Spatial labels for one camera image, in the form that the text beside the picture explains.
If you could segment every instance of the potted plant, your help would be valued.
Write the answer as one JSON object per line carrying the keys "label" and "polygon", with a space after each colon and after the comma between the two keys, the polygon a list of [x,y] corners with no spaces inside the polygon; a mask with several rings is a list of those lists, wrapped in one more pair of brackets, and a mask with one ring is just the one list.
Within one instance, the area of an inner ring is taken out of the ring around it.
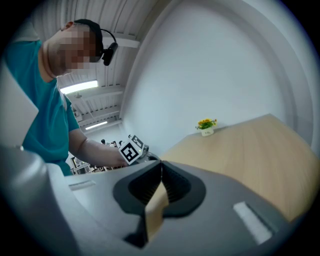
{"label": "potted plant", "polygon": [[212,120],[207,118],[199,121],[198,126],[196,126],[195,128],[197,130],[200,129],[202,136],[205,137],[214,133],[213,126],[216,126],[216,125],[217,125],[217,119]]}

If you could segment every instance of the black and white marker cube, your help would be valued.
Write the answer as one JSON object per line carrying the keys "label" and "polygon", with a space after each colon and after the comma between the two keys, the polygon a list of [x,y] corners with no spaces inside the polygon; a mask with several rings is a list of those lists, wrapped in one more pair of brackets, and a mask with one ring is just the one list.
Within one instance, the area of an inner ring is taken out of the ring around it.
{"label": "black and white marker cube", "polygon": [[143,142],[135,135],[123,143],[119,148],[120,154],[128,165],[131,165],[135,160],[141,157],[143,150]]}

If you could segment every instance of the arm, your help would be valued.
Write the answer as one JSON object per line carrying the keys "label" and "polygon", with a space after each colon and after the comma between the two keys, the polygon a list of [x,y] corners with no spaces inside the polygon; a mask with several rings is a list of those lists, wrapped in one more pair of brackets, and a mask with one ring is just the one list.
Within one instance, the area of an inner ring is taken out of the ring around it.
{"label": "arm", "polygon": [[118,148],[88,139],[78,128],[69,132],[69,151],[75,157],[95,166],[127,166]]}

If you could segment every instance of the ceiling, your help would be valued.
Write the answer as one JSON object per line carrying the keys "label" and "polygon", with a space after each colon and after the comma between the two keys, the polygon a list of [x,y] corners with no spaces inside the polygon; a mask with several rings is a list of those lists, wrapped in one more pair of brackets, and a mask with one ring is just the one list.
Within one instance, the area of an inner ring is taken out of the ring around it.
{"label": "ceiling", "polygon": [[[83,132],[102,121],[118,124],[128,77],[139,46],[150,27],[170,0],[48,0],[30,16],[34,29],[44,42],[67,22],[89,19],[114,33],[118,49],[109,66],[101,60],[87,70],[58,77],[60,88],[97,80],[98,87],[68,94],[76,119]],[[113,42],[103,33],[103,45]]]}

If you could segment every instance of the man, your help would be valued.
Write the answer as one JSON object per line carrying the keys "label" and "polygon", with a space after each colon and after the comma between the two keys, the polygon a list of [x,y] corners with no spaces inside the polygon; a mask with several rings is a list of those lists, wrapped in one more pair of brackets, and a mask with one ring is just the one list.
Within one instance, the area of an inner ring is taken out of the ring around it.
{"label": "man", "polygon": [[68,151],[95,166],[123,166],[117,148],[88,139],[79,129],[71,102],[58,91],[57,77],[97,62],[103,50],[100,26],[90,20],[70,21],[50,39],[10,43],[3,56],[15,80],[39,112],[23,147],[71,175]]}

